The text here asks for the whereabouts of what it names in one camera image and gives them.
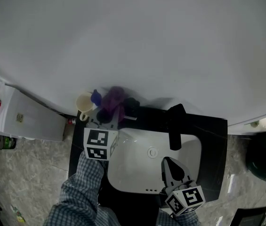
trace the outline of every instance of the mug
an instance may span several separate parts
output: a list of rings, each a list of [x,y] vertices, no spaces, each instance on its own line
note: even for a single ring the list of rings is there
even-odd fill
[[[84,93],[76,100],[76,107],[81,112],[80,120],[86,121],[93,111],[93,103],[91,101],[91,93]]]

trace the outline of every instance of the black faucet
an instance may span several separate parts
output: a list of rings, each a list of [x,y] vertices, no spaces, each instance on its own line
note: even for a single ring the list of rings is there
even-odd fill
[[[169,146],[173,151],[181,149],[181,131],[187,124],[187,114],[182,104],[175,105],[166,111],[169,130]]]

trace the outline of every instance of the sink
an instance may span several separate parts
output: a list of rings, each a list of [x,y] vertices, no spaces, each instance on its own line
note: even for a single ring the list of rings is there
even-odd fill
[[[118,144],[108,167],[108,180],[117,190],[128,193],[159,194],[165,187],[161,162],[172,157],[188,167],[197,180],[202,146],[192,135],[181,135],[182,147],[169,148],[169,135],[164,132],[123,128],[119,130]]]

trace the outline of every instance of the marble floor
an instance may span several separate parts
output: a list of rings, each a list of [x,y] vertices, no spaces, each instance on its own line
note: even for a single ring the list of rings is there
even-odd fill
[[[0,151],[0,214],[5,226],[17,223],[17,207],[27,226],[40,226],[58,201],[68,177],[73,128],[61,143],[18,140],[14,150]],[[197,210],[204,226],[228,226],[238,208],[266,206],[266,182],[247,171],[244,158],[249,140],[228,137],[226,168],[220,198]]]

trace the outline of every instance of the white box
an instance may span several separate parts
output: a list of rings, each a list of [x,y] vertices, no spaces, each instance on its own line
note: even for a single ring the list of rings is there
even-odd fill
[[[109,161],[117,146],[118,131],[84,129],[84,148],[86,157],[94,160]]]
[[[173,191],[165,200],[176,216],[191,213],[205,203],[201,186]]]

